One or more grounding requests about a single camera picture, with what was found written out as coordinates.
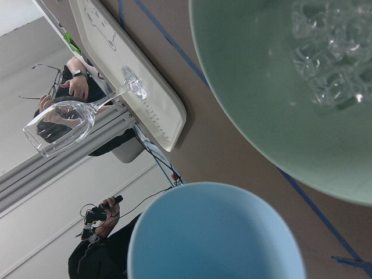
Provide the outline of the light blue cup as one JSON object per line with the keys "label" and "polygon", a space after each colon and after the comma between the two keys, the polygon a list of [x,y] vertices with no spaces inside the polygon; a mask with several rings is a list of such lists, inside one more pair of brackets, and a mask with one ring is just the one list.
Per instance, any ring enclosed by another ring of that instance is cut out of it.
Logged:
{"label": "light blue cup", "polygon": [[190,183],[156,198],[138,219],[129,278],[305,278],[291,230],[260,197]]}

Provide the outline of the mint green bowl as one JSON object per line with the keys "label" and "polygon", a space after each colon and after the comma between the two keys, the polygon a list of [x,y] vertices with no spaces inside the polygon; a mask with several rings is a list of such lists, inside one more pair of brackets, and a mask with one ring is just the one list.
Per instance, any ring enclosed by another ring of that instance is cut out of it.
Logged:
{"label": "mint green bowl", "polygon": [[269,161],[333,197],[371,205],[371,105],[328,111],[290,52],[292,1],[190,1],[192,37],[218,103]]}

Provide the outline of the ice cubes in green bowl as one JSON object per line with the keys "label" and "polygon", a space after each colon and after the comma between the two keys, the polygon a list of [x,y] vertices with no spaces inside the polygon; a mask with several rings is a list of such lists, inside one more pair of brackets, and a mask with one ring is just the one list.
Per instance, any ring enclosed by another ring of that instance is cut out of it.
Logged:
{"label": "ice cubes in green bowl", "polygon": [[291,52],[312,104],[343,110],[371,103],[371,1],[293,1]]}

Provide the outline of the cream bear tray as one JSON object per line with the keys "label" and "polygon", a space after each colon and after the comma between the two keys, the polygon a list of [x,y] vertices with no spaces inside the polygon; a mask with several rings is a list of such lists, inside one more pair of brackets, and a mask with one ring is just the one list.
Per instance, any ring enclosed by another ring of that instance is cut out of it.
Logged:
{"label": "cream bear tray", "polygon": [[70,1],[90,61],[115,87],[129,72],[136,75],[132,93],[123,98],[166,151],[175,147],[186,122],[180,98],[99,1]]}

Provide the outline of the seated person in black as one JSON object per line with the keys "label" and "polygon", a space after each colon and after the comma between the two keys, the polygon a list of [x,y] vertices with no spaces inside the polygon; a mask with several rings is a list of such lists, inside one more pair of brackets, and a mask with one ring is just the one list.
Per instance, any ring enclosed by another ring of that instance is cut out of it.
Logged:
{"label": "seated person in black", "polygon": [[[63,70],[57,70],[51,89],[40,98],[39,108],[35,112],[34,118],[45,109],[61,101],[91,103],[106,96],[90,76],[85,66],[73,57],[67,62]],[[113,107],[112,100],[104,105],[98,114],[111,107]]]}

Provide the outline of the clear wine glass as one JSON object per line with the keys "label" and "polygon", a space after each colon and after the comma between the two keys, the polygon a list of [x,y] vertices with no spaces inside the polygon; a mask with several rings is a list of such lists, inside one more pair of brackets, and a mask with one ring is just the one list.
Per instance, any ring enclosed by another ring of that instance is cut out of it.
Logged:
{"label": "clear wine glass", "polygon": [[146,89],[136,74],[128,66],[122,67],[121,72],[123,83],[106,97],[91,103],[61,101],[39,113],[23,128],[32,146],[45,158],[58,155],[88,136],[99,110],[115,97],[146,99]]}

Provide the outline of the standing person in black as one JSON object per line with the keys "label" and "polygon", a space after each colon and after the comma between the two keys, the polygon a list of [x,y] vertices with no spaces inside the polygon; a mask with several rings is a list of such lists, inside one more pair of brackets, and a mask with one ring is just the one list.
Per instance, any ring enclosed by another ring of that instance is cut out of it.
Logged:
{"label": "standing person in black", "polygon": [[99,208],[106,214],[94,233],[97,241],[82,240],[68,258],[70,278],[127,278],[128,248],[138,216],[112,233],[120,218],[120,199],[105,199]]}

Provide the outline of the aluminium frame post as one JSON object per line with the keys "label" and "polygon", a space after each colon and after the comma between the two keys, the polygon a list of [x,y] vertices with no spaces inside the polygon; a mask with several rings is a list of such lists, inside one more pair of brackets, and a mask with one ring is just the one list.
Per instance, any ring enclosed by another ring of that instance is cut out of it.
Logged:
{"label": "aluminium frame post", "polygon": [[[37,153],[1,176],[1,210],[28,194],[135,124],[120,103],[99,113],[101,105],[66,101],[53,105],[25,128]],[[65,131],[51,143],[39,134],[41,127],[62,125]]]}

